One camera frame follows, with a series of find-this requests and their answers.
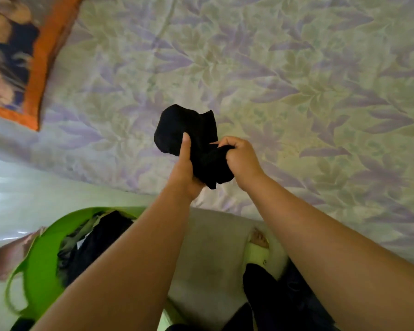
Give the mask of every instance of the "patterned pillowcase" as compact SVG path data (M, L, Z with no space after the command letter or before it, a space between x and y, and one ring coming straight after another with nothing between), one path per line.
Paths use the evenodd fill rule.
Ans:
M81 0L0 0L0 116L39 128L50 66Z

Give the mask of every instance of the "bed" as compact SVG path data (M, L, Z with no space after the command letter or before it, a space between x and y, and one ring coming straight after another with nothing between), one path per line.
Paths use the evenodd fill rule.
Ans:
M0 159L157 194L172 104L211 109L268 175L414 263L414 0L84 0L40 132L0 119ZM193 206L260 219L235 181Z

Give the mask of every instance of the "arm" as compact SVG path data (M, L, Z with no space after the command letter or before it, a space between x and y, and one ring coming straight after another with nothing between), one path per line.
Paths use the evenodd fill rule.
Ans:
M189 206L203 184L193 178L190 138L155 202L83 272L32 329L156 331L175 271Z
M414 266L289 193L264 174L251 144L227 163L342 330L414 330Z

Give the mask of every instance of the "floral bedsheet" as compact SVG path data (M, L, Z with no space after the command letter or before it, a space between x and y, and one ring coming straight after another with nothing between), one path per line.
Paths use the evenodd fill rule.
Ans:
M414 0L84 0L41 131L0 119L0 159L157 194L171 104L213 110L280 184L414 263ZM194 205L260 218L234 181Z

